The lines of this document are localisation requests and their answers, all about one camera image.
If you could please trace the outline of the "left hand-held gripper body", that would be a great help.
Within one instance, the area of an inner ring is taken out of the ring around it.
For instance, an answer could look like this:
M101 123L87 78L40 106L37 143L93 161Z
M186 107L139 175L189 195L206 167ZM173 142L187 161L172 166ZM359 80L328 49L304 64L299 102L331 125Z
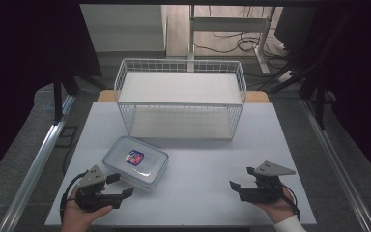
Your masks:
M76 185L74 198L80 209L92 213L109 205L101 193L105 182L106 176L96 164L84 174Z

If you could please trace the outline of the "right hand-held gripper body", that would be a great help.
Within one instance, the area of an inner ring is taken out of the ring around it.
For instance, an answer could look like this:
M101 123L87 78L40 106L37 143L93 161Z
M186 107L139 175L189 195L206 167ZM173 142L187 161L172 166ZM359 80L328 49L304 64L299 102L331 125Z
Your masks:
M296 171L279 164L264 161L260 166L255 168L256 173L256 199L254 203L273 203L283 194L280 176L295 175Z

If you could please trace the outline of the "clear plastic lidded container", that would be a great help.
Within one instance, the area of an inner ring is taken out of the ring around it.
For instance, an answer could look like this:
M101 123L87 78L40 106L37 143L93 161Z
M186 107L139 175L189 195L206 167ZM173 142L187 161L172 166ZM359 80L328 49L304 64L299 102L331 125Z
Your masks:
M169 156L129 136L117 139L103 157L104 165L136 187L152 191L158 185L169 162Z

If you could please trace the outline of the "white wire basket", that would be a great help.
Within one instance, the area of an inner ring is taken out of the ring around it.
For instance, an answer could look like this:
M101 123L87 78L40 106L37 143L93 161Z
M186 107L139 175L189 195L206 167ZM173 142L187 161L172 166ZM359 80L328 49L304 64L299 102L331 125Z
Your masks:
M246 83L238 61L126 58L114 93L132 137L231 140Z

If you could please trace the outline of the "person's right hand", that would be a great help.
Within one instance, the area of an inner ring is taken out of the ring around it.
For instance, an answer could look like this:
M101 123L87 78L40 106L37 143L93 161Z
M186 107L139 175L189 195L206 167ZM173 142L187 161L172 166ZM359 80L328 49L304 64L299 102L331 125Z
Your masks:
M255 206L265 211L274 224L290 218L295 214L293 208L283 199L278 199L269 204L255 203Z

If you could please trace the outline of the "person's left hand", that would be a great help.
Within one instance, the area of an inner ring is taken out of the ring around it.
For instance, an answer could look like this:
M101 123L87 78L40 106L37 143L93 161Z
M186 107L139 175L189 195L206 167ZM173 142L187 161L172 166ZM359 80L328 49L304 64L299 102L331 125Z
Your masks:
M60 232L87 232L92 222L104 217L113 210L112 206L105 206L92 213L87 213L81 210L74 201L75 196L76 190L74 189L68 197L64 208Z

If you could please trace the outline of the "black metal stand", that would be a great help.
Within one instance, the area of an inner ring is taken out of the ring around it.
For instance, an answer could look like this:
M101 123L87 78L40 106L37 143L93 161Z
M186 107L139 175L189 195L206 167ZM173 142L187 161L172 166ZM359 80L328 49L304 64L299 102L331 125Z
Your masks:
M54 94L54 124L58 125L63 117L62 88L66 92L75 96L79 88L74 79L74 75L69 68L58 63L53 72L53 94Z
M319 127L323 130L324 126L324 105L325 105L326 79L322 73L308 77L299 94L302 99L309 99L313 93L316 93L315 100L315 119Z

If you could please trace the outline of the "white power strip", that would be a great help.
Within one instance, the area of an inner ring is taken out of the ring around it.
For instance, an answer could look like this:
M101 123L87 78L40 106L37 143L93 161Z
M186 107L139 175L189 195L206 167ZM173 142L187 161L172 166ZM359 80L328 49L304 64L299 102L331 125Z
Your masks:
M282 74L278 79L277 81L279 83L283 83L285 82L286 80L290 79L295 73L292 72L292 71L287 71L285 72L284 74Z

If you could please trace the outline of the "dark curtain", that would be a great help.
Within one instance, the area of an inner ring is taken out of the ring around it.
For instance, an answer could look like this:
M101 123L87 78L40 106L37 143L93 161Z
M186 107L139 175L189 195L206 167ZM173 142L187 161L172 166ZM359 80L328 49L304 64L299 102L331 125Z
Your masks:
M56 78L72 93L79 75L101 70L80 0L0 0L0 161Z
M323 65L333 112L371 162L371 3L357 5Z

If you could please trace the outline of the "white cabinet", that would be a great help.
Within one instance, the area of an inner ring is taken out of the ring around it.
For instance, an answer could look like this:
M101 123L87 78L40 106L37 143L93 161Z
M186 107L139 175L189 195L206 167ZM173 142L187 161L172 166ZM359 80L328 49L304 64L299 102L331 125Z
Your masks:
M81 4L96 52L166 52L164 5Z

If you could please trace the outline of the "aluminium rail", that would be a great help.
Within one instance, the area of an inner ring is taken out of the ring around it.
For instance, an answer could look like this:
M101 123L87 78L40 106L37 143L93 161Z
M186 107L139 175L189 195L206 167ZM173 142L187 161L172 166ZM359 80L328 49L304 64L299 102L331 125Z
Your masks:
M7 213L0 223L0 232L14 232L23 211L40 179L43 169L48 158L59 138L67 118L70 114L71 107L75 97L67 95L61 106L61 117L57 123L54 123L48 130L43 143L37 152L28 172L26 173L14 200L12 201Z
M351 177L345 169L344 164L339 158L336 150L334 149L328 134L326 131L318 124L315 119L316 113L312 107L312 104L308 100L300 100L305 114L316 133L316 136L328 157L329 163L335 173L341 188L346 195L348 202L357 217L357 221L364 232L371 232L371 214L362 199L362 196L358 192L356 186L354 185Z

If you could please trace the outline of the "white desk frame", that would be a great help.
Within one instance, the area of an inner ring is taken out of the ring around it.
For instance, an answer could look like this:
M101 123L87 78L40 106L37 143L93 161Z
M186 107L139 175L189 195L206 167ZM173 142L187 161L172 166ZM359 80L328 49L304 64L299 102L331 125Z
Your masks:
M259 41L253 51L258 61L262 74L270 75L270 69L264 55L264 47L271 29L271 24L276 7L271 7L269 12L262 17L220 17L195 15L195 6L189 6L189 44L187 59L195 57L194 35L196 32L229 32L229 33L256 33Z

